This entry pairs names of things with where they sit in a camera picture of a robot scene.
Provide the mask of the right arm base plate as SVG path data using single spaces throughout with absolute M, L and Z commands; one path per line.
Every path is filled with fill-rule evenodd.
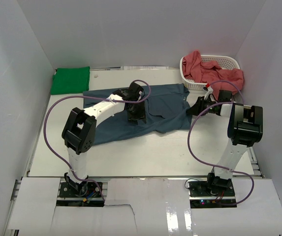
M 232 184 L 226 190 L 212 192 L 206 181 L 190 178 L 185 181 L 184 187 L 189 193 L 191 209 L 237 207 Z

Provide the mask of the blue t shirt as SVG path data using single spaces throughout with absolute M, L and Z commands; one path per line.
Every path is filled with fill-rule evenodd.
M 115 114 L 96 128 L 94 145 L 140 137 L 151 132 L 165 134 L 174 130 L 188 130 L 192 116 L 186 114 L 189 90 L 183 84 L 151 86 L 145 101 L 146 122 L 128 121 L 127 111 Z

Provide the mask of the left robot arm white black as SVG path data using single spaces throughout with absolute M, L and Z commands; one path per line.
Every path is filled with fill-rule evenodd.
M 144 89 L 132 82 L 128 88 L 112 92 L 91 107 L 71 110 L 62 132 L 71 165 L 64 179 L 76 196 L 83 196 L 87 191 L 84 182 L 88 178 L 86 152 L 94 144 L 98 125 L 122 111 L 127 112 L 130 123 L 137 124 L 139 120 L 146 122 L 144 96 Z

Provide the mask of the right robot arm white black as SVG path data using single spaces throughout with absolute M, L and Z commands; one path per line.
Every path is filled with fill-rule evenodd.
M 235 170 L 243 154 L 255 143 L 260 142 L 263 136 L 263 108 L 260 106 L 246 106 L 231 102 L 232 92 L 220 90 L 218 99 L 213 101 L 208 91 L 198 97 L 196 103 L 187 111 L 187 115 L 216 114 L 229 117 L 227 128 L 228 143 L 220 161 L 212 168 L 207 176 L 206 192 L 217 196 L 231 186 L 232 172 Z

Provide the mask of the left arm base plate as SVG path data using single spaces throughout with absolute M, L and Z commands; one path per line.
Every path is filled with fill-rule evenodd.
M 68 183 L 61 182 L 56 205 L 58 207 L 103 207 L 100 190 L 93 182 L 87 182 L 76 192 Z

